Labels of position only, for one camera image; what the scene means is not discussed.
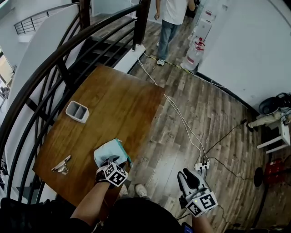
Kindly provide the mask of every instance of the white chair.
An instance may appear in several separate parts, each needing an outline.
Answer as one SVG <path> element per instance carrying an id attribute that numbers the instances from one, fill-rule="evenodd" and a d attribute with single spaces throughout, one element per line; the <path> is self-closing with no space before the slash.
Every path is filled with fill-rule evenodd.
<path id="1" fill-rule="evenodd" d="M 266 151 L 266 154 L 269 154 L 269 153 L 274 152 L 274 151 L 281 150 L 282 148 L 285 148 L 285 147 L 291 145 L 291 144 L 290 144 L 289 127 L 288 127 L 288 126 L 285 126 L 282 122 L 278 123 L 278 124 L 277 124 L 277 127 L 279 127 L 279 134 L 280 134 L 280 135 L 279 135 L 278 137 L 276 137 L 276 138 L 274 138 L 274 139 L 268 141 L 268 142 L 265 142 L 265 143 L 263 143 L 263 144 L 261 144 L 261 145 L 258 145 L 258 146 L 256 147 L 257 149 L 260 149 L 260 148 L 262 148 L 262 147 L 268 146 L 268 145 L 270 145 L 270 144 L 272 144 L 272 143 L 275 143 L 275 142 L 277 142 L 277 141 L 279 141 L 279 140 L 283 140 L 284 144 L 281 145 L 281 146 L 279 146 L 279 147 L 276 147 L 276 148 L 274 148 L 274 149 L 271 149 L 271 150 L 269 150 L 269 151 Z"/>

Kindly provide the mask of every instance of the electrical outlet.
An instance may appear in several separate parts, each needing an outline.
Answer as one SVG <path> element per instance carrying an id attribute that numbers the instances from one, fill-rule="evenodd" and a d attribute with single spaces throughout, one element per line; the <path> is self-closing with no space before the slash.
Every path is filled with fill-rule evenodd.
<path id="1" fill-rule="evenodd" d="M 200 171 L 201 169 L 202 170 L 209 169 L 209 166 L 210 166 L 209 162 L 197 163 L 195 164 L 195 170 Z"/>

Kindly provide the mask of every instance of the towel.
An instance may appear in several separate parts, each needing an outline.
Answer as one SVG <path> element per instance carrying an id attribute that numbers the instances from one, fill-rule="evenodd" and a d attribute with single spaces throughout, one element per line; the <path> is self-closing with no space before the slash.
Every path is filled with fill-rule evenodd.
<path id="1" fill-rule="evenodd" d="M 119 159 L 115 162 L 117 165 L 128 160 L 130 162 L 130 167 L 132 168 L 132 161 L 120 142 L 121 141 L 117 138 L 113 139 L 94 151 L 94 160 L 98 167 L 101 167 L 102 163 L 110 156 L 117 155 L 119 156 Z"/>

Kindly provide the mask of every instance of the leg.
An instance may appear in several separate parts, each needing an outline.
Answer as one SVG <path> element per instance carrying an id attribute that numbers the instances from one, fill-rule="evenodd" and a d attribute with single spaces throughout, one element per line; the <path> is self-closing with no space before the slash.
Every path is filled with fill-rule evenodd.
<path id="1" fill-rule="evenodd" d="M 118 200 L 121 200 L 121 199 L 128 199 L 130 198 L 130 196 L 128 195 L 128 192 L 127 192 L 127 188 L 126 186 L 123 184 L 122 187 L 121 187 L 121 190 L 118 194 Z"/>
<path id="2" fill-rule="evenodd" d="M 263 117 L 261 117 L 260 119 L 257 119 L 256 121 L 254 121 L 254 122 L 250 122 L 250 123 L 248 123 L 248 126 L 250 127 L 250 128 L 253 128 L 253 127 L 257 127 L 257 126 L 262 126 L 262 125 L 264 125 L 264 124 L 270 124 L 270 123 L 273 123 L 273 122 L 275 122 L 275 121 L 277 121 L 278 119 L 276 119 L 275 117 L 274 117 L 274 115 L 273 114 L 271 114 L 271 115 L 268 115 L 268 116 L 263 116 Z"/>
<path id="3" fill-rule="evenodd" d="M 160 35 L 160 41 L 159 41 L 159 48 L 158 48 L 158 57 L 160 60 L 165 60 L 168 55 L 168 44 L 169 44 L 169 38 L 171 35 L 171 23 L 168 23 L 166 21 L 162 21 L 162 29 L 161 29 L 161 35 Z"/>
<path id="4" fill-rule="evenodd" d="M 171 30 L 171 34 L 170 34 L 170 37 L 169 37 L 169 43 L 171 42 L 171 40 L 175 37 L 177 31 L 179 30 L 180 28 L 180 25 L 173 25 L 172 27 L 172 30 Z"/>
<path id="5" fill-rule="evenodd" d="M 140 198 L 150 201 L 150 198 L 147 196 L 146 188 L 142 184 L 135 185 L 135 192 Z"/>

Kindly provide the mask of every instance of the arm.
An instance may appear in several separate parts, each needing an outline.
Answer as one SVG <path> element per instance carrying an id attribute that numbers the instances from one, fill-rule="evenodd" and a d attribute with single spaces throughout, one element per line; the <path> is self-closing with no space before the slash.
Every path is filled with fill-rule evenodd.
<path id="1" fill-rule="evenodd" d="M 194 3 L 194 0 L 189 0 L 188 7 L 189 7 L 189 10 L 191 10 L 191 11 L 195 10 L 196 6 L 195 6 L 195 3 Z"/>
<path id="2" fill-rule="evenodd" d="M 96 223 L 101 204 L 109 186 L 109 182 L 97 183 L 80 202 L 71 218 L 78 218 L 90 226 L 93 226 L 93 224 Z"/>
<path id="3" fill-rule="evenodd" d="M 161 0 L 156 0 L 156 14 L 155 14 L 155 20 L 158 20 L 161 15 Z"/>
<path id="4" fill-rule="evenodd" d="M 195 233 L 214 233 L 206 215 L 197 218 L 192 216 L 192 228 Z"/>

